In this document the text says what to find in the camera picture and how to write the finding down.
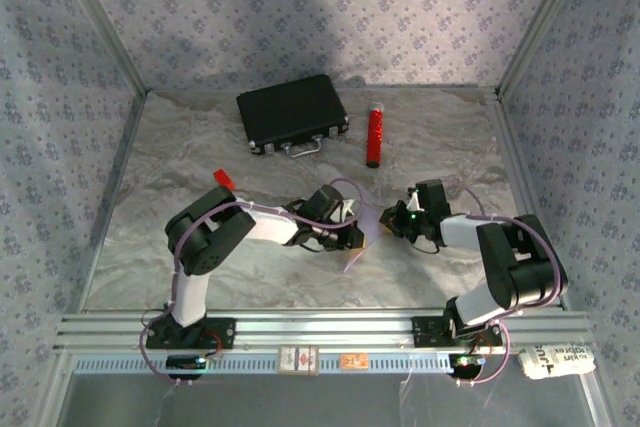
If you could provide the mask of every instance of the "red cylinder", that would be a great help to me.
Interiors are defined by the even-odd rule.
[[[380,102],[373,102],[369,106],[369,136],[367,138],[367,167],[380,167],[380,151],[382,150],[382,112],[384,107]]]

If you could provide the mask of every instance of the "black briefcase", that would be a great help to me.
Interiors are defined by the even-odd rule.
[[[349,117],[327,75],[245,92],[236,100],[254,154],[284,150],[298,157],[319,151],[322,139],[349,129]],[[315,148],[292,155],[291,147],[308,142]]]

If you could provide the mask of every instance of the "mounting plate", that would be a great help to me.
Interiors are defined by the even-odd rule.
[[[220,350],[232,349],[236,332],[233,318],[203,318],[189,327],[182,327],[169,315],[154,322],[152,335],[147,336],[149,350]]]
[[[500,330],[489,327],[478,331],[473,337],[451,338],[449,326],[443,317],[412,317],[411,328],[413,345],[421,347],[471,347],[476,342],[478,347],[501,347]]]

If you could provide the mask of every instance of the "red object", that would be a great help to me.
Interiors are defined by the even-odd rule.
[[[382,150],[382,104],[369,106],[369,136],[367,138],[367,167],[380,167],[380,151]]]
[[[229,177],[229,175],[227,175],[227,173],[223,169],[216,170],[213,173],[213,178],[216,179],[216,182],[229,190],[234,190],[236,188],[233,180],[231,180],[231,177]]]

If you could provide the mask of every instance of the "patterned wallpaper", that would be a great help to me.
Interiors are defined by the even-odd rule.
[[[78,0],[0,0],[0,425],[29,425],[77,308],[133,95]]]
[[[155,90],[496,85],[540,0],[102,0]]]
[[[640,0],[567,0],[507,106],[616,412],[640,425]]]

